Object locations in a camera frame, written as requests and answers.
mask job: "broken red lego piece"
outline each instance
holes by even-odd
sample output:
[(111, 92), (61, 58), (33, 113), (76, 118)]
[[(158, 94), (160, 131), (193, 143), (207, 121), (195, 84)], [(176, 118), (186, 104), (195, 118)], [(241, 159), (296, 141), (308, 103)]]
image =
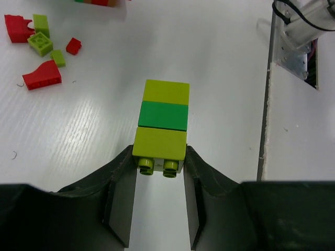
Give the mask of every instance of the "broken red lego piece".
[(35, 30), (28, 27), (32, 20), (22, 16), (5, 15), (7, 32), (12, 43), (27, 43), (28, 38), (35, 34)]
[(62, 76), (54, 60), (42, 63), (34, 72), (23, 75), (28, 90), (59, 84)]
[(72, 38), (71, 41), (69, 42), (68, 46), (66, 46), (66, 51), (69, 54), (77, 55), (78, 52), (79, 52), (79, 49), (81, 47), (82, 47), (81, 41), (79, 41), (79, 40), (77, 40), (75, 38)]

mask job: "lime green lego brick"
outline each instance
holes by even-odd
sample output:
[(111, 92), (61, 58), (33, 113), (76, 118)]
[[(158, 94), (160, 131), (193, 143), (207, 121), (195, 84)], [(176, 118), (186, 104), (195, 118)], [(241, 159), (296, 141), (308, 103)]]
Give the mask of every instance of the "lime green lego brick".
[(44, 35), (46, 35), (47, 38), (50, 38), (50, 31), (49, 31), (49, 24), (48, 24), (48, 18), (46, 15), (37, 15), (33, 14), (33, 26), (35, 28), (35, 32), (42, 32)]
[(188, 106), (143, 101), (139, 127), (187, 131)]
[(51, 52), (50, 57), (55, 61), (57, 67), (66, 66), (66, 62), (61, 50), (54, 50)]
[(143, 101), (188, 106), (189, 84), (149, 79), (144, 89)]
[(165, 129), (138, 127), (133, 156), (183, 161), (187, 133)]
[(42, 32), (39, 32), (28, 38), (28, 43), (38, 52), (40, 56), (45, 56), (53, 50), (52, 41)]

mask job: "white table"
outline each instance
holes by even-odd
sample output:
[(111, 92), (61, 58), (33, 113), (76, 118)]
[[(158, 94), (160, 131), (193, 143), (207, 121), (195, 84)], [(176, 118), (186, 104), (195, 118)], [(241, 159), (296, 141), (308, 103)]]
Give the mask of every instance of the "white table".
[[(49, 56), (10, 43), (0, 23), (0, 182), (56, 191), (112, 160), (133, 143), (149, 78), (190, 83), (188, 143), (255, 180), (271, 13), (271, 0), (0, 1), (2, 16), (46, 14), (55, 49), (83, 45), (64, 53), (61, 85), (29, 92), (17, 84)], [(182, 174), (138, 176), (129, 250), (189, 250)]]

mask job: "lego stud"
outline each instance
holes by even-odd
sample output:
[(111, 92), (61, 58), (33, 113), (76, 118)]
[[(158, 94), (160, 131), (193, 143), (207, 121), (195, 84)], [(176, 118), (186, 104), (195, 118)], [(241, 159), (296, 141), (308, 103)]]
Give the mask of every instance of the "lego stud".
[(151, 176), (153, 175), (153, 168), (152, 169), (140, 169), (140, 174)]
[(163, 176), (165, 178), (175, 178), (177, 177), (177, 172), (167, 172), (167, 171), (163, 171)]
[(178, 171), (178, 165), (179, 162), (178, 161), (167, 161), (164, 160), (164, 171), (166, 172), (177, 172)]
[(154, 161), (152, 158), (140, 158), (138, 160), (138, 166), (140, 169), (150, 170), (153, 169)]

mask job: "small lime green brick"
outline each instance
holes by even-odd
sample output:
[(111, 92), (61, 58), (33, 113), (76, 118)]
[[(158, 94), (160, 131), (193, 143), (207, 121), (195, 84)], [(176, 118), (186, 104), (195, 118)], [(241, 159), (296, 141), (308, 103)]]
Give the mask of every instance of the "small lime green brick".
[(146, 175), (146, 176), (151, 176), (153, 175), (153, 169), (140, 169), (140, 174)]
[(48, 18), (46, 15), (33, 14), (33, 25), (35, 32), (42, 32), (47, 38), (50, 38)]
[(168, 172), (168, 171), (163, 171), (163, 176), (165, 178), (175, 178), (177, 177), (177, 172)]
[(28, 43), (38, 52), (40, 56), (45, 56), (53, 50), (52, 41), (42, 32), (39, 32), (28, 38)]
[(138, 160), (138, 166), (143, 170), (153, 169), (155, 162), (152, 158), (140, 158)]
[(165, 160), (164, 161), (164, 166), (163, 169), (166, 172), (177, 172), (178, 171), (178, 166), (179, 166), (179, 162), (178, 161), (169, 161), (169, 160)]
[(66, 66), (66, 62), (61, 50), (54, 50), (51, 52), (50, 57), (55, 61), (57, 67)]
[(183, 131), (138, 127), (133, 156), (183, 161), (187, 133)]
[(159, 80), (147, 80), (143, 101), (188, 106), (189, 84)]

